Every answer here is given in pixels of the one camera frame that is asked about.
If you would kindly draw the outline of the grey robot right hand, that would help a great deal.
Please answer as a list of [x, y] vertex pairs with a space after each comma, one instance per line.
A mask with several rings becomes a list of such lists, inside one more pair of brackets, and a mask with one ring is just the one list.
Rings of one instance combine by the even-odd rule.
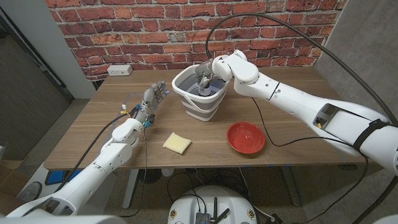
[[195, 78], [198, 83], [198, 94], [209, 96], [211, 94], [210, 83], [213, 78], [213, 59], [209, 59], [195, 68]]

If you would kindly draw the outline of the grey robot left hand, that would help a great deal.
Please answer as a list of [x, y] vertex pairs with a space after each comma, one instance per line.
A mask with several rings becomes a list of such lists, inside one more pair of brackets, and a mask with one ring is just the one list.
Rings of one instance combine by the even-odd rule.
[[140, 108], [134, 113], [133, 118], [144, 122], [158, 109], [161, 101], [169, 94], [163, 80], [151, 85], [143, 94]]

